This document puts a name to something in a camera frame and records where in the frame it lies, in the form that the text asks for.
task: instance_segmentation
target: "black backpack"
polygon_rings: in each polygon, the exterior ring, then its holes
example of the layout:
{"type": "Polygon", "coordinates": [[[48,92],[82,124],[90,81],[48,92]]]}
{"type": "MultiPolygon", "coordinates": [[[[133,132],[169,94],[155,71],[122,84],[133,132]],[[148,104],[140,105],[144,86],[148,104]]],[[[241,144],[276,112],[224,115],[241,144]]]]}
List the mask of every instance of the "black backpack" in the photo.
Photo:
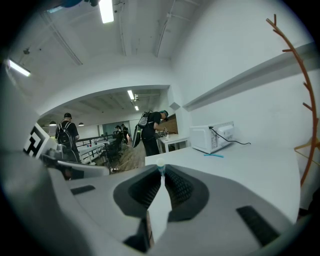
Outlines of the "black backpack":
{"type": "Polygon", "coordinates": [[[145,111],[145,112],[142,114],[142,116],[141,116],[141,118],[140,118],[140,121],[139,121],[138,124],[137,124],[140,128],[144,128],[144,127],[147,126],[149,115],[150,115],[150,111],[145,111]]]}
{"type": "Polygon", "coordinates": [[[73,138],[69,131],[67,130],[71,122],[67,122],[63,127],[60,123],[57,127],[57,138],[56,141],[58,144],[62,144],[65,146],[65,151],[69,152],[73,150],[73,138]]]}

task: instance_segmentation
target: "ceiling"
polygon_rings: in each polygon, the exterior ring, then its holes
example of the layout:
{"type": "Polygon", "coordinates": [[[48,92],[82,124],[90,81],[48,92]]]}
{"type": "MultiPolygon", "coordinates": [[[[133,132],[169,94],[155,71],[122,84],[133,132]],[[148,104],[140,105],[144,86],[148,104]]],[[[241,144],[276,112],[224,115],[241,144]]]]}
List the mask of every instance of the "ceiling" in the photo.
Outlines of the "ceiling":
{"type": "Polygon", "coordinates": [[[131,101],[127,91],[103,94],[86,100],[73,101],[43,116],[37,123],[42,127],[48,126],[51,121],[59,123],[67,112],[71,113],[73,118],[79,118],[82,115],[94,115],[109,111],[134,111],[134,106],[138,106],[139,110],[142,111],[152,110],[159,101],[161,91],[162,90],[159,89],[133,90],[133,95],[138,95],[138,100],[135,102],[131,101]]]}
{"type": "Polygon", "coordinates": [[[12,71],[12,76],[31,100],[47,79],[89,63],[96,56],[149,53],[169,59],[204,1],[113,0],[114,21],[105,24],[99,6],[84,1],[54,13],[38,11],[9,52],[9,58],[32,75],[12,71]]]}

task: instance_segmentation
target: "white microwave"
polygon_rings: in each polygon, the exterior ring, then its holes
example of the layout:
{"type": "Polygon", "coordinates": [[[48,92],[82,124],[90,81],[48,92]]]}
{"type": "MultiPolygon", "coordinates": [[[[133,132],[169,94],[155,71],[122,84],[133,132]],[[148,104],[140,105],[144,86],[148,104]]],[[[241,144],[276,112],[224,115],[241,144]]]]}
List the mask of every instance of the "white microwave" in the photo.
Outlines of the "white microwave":
{"type": "Polygon", "coordinates": [[[190,127],[191,147],[207,154],[211,154],[229,145],[231,143],[229,141],[232,141],[233,138],[233,121],[190,127]]]}

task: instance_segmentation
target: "floor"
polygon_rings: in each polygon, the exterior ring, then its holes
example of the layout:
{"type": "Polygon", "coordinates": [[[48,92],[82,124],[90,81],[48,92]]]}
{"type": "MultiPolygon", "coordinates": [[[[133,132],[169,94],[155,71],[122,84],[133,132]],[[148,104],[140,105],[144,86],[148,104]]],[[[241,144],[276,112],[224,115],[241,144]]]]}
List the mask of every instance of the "floor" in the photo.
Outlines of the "floor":
{"type": "MultiPolygon", "coordinates": [[[[111,162],[113,168],[119,168],[117,173],[133,170],[139,167],[145,166],[145,147],[142,141],[135,148],[132,147],[132,141],[128,142],[128,145],[122,145],[122,156],[120,161],[111,162]]],[[[104,164],[102,157],[98,157],[94,160],[98,166],[104,164]]]]}

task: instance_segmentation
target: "black rubber pad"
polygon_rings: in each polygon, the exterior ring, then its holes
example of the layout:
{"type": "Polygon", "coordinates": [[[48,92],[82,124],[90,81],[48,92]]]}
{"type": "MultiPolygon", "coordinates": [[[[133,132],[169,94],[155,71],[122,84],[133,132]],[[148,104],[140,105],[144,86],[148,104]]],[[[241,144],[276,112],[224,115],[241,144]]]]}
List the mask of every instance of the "black rubber pad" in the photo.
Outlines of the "black rubber pad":
{"type": "Polygon", "coordinates": [[[78,195],[78,194],[82,194],[91,190],[95,190],[96,188],[92,185],[85,185],[85,186],[80,186],[80,187],[76,187],[76,188],[72,188],[71,193],[73,195],[78,195]]]}
{"type": "Polygon", "coordinates": [[[252,206],[244,206],[236,211],[262,246],[269,244],[279,236],[252,206]]]}

